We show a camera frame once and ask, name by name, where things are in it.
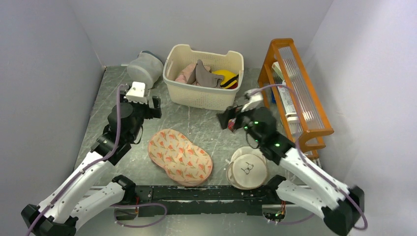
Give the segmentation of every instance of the gray marble floor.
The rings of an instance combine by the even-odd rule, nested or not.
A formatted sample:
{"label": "gray marble floor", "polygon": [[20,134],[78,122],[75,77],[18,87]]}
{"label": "gray marble floor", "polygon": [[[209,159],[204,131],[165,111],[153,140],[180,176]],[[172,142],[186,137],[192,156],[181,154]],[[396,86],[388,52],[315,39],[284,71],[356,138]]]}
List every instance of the gray marble floor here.
{"label": "gray marble floor", "polygon": [[[243,103],[243,93],[258,87],[257,79],[260,69],[245,69],[243,83],[236,96],[237,103]],[[87,131],[76,161],[77,167],[89,152],[94,141],[101,135],[107,124],[107,115],[116,102],[116,88],[120,84],[131,83],[132,79],[126,67],[107,67],[91,112]],[[236,149],[247,146],[243,130],[236,133],[228,129],[221,130],[216,118],[217,111],[187,107],[173,103],[169,98],[167,86],[162,79],[151,89],[150,95],[161,98],[162,118],[145,120],[142,142],[132,145],[116,167],[104,174],[96,185],[107,185],[114,176],[125,175],[137,185],[178,185],[171,180],[165,171],[155,165],[148,157],[147,146],[150,138],[161,129],[174,129],[186,135],[189,140],[204,149],[213,159],[211,176],[203,184],[227,185],[225,168]],[[268,163],[269,175],[285,176],[285,171],[274,163]]]}

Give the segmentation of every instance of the gray cloth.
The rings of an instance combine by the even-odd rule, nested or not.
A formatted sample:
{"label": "gray cloth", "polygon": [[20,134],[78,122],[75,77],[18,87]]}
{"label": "gray cloth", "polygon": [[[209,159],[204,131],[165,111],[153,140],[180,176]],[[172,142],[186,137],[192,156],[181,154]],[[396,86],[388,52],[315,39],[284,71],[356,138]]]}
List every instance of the gray cloth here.
{"label": "gray cloth", "polygon": [[190,78],[194,75],[194,73],[197,83],[207,88],[220,88],[220,83],[224,79],[223,75],[215,75],[208,72],[204,68],[203,62],[201,60],[197,61],[196,68]]}

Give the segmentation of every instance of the transparent plastic container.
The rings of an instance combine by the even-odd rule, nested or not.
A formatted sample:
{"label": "transparent plastic container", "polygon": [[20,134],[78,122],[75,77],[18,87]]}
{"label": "transparent plastic container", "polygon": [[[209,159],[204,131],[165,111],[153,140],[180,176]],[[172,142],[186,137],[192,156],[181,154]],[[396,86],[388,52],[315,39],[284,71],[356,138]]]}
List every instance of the transparent plastic container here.
{"label": "transparent plastic container", "polygon": [[127,66],[127,73],[136,82],[146,84],[145,89],[151,89],[153,84],[162,76],[164,64],[149,51],[142,51],[138,58]]}

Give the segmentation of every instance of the colored wire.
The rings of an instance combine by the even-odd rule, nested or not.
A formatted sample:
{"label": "colored wire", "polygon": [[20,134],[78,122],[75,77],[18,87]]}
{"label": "colored wire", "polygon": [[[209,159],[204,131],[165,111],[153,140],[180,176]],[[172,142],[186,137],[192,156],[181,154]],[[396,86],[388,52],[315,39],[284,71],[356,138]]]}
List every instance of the colored wire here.
{"label": "colored wire", "polygon": [[163,204],[160,204],[160,203],[145,203],[145,204],[130,205],[130,206],[126,206],[126,205],[112,205],[112,206],[113,206],[113,207],[117,207],[117,208],[132,208],[132,207],[151,207],[151,206],[159,206],[159,207],[164,208],[164,210],[165,210],[164,215],[163,215],[160,219],[158,219],[157,221],[152,222],[152,223],[150,223],[150,224],[147,224],[147,225],[138,225],[138,226],[136,226],[136,225],[126,225],[126,224],[121,223],[121,222],[120,222],[120,221],[118,221],[118,220],[117,220],[117,218],[116,218],[116,212],[114,213],[115,223],[116,223],[116,224],[118,224],[118,225],[120,225],[120,226],[122,226],[122,227],[134,228],[134,229],[137,229],[137,228],[145,228],[145,227],[149,227],[149,226],[152,226],[152,225],[156,225],[156,224],[158,224],[159,222],[161,222],[161,221],[162,221],[162,220],[163,220],[163,219],[167,216],[167,213],[168,213],[168,209],[167,209],[167,207],[166,207],[165,205],[163,205]]}
{"label": "colored wire", "polygon": [[25,236],[29,236],[30,233],[32,232],[32,230],[34,229],[35,225],[38,223],[38,221],[40,220],[40,218],[42,218],[42,216],[45,215],[45,213],[62,197],[62,195],[67,191],[67,189],[72,185],[72,183],[74,183],[74,181],[83,173],[85,173],[86,170],[88,170],[91,166],[97,164],[100,161],[105,161],[107,159],[109,159],[115,152],[116,149],[118,147],[119,144],[119,139],[120,139],[120,89],[124,87],[124,85],[119,85],[118,89],[117,89],[117,94],[116,94],[116,111],[117,111],[117,129],[116,129],[116,140],[115,140],[115,145],[113,146],[113,149],[111,152],[109,152],[107,155],[105,155],[103,158],[97,159],[93,162],[91,162],[90,164],[86,165],[83,169],[82,172],[77,172],[73,178],[71,178],[70,181],[67,182],[66,185],[64,185],[64,187],[61,189],[61,191],[59,191],[55,197],[51,200],[51,202],[49,203],[49,205],[47,205],[42,211],[41,213],[35,218],[35,220],[32,222],[32,224],[29,226],[28,231],[26,232]]}
{"label": "colored wire", "polygon": [[[254,95],[254,94],[256,94],[256,93],[259,93],[259,92],[261,92],[261,91],[263,91],[263,90],[265,90],[265,89],[267,89],[267,88],[271,88],[271,87],[282,87],[282,88],[286,88],[288,91],[290,91],[290,93],[294,96],[294,99],[295,99],[295,103],[294,103],[294,105],[295,105],[295,109],[296,109],[296,113],[297,113],[297,117],[298,117],[298,119],[299,120],[301,120],[300,118],[301,118],[301,114],[302,114],[302,112],[300,111],[300,102],[299,102],[299,100],[298,100],[298,97],[297,97],[297,94],[296,94],[296,92],[292,89],[292,88],[290,88],[290,87],[288,87],[288,86],[286,86],[286,85],[281,85],[281,84],[273,84],[273,85],[268,85],[268,86],[265,86],[265,87],[262,87],[262,88],[260,88],[260,89],[257,89],[257,90],[255,90],[255,91],[253,91],[251,94],[250,94],[250,96],[252,96],[252,95]],[[318,170],[316,170],[316,168],[314,167],[314,166],[312,166],[312,165],[310,165],[308,162],[307,162],[307,160],[306,160],[306,157],[304,156],[304,154],[302,153],[302,151],[301,151],[301,148],[300,148],[300,145],[299,145],[299,141],[298,141],[298,139],[296,140],[296,148],[297,148],[297,151],[298,151],[298,154],[300,155],[300,157],[301,157],[301,159],[302,159],[302,161],[304,162],[304,164],[306,165],[306,166],[308,166],[308,168],[310,168],[314,173],[316,173],[317,175],[319,175],[322,179],[324,179],[327,183],[329,183],[336,191],[339,191],[339,192],[341,192],[342,194],[343,194],[343,196],[345,196],[345,198],[346,199],[348,199],[348,201],[354,206],[354,208],[359,212],[359,214],[360,214],[360,216],[362,217],[362,219],[363,219],[363,227],[357,227],[357,226],[354,226],[354,228],[355,229],[357,229],[357,230],[366,230],[367,228],[368,228],[368,220],[366,219],[366,217],[365,217],[365,214],[363,213],[363,211],[362,211],[362,209],[360,209],[360,207],[356,204],[356,202],[349,196],[349,194],[347,194],[345,191],[343,191],[342,189],[340,189],[335,183],[333,183],[333,181],[331,181],[329,178],[327,178],[326,176],[324,176],[322,173],[320,173]],[[303,219],[303,221],[305,221],[305,220],[307,220],[307,219],[309,219],[309,218],[311,218],[312,216],[313,216],[314,214],[312,214],[312,215],[310,215],[310,216],[308,216],[307,218],[305,218],[305,219]]]}

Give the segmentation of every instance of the white plastic basket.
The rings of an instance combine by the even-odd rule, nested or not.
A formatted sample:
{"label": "white plastic basket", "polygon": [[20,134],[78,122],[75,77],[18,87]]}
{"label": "white plastic basket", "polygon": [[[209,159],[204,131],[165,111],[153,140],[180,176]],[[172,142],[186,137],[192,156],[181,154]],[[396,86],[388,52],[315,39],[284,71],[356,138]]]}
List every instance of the white plastic basket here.
{"label": "white plastic basket", "polygon": [[[179,73],[189,64],[196,63],[198,59],[201,59],[204,65],[211,66],[212,71],[223,69],[239,74],[238,87],[235,89],[206,88],[176,82],[175,79]],[[163,77],[173,102],[190,107],[223,111],[233,105],[236,93],[242,84],[243,56],[234,51],[229,51],[226,55],[193,51],[188,44],[178,44],[168,55]]]}

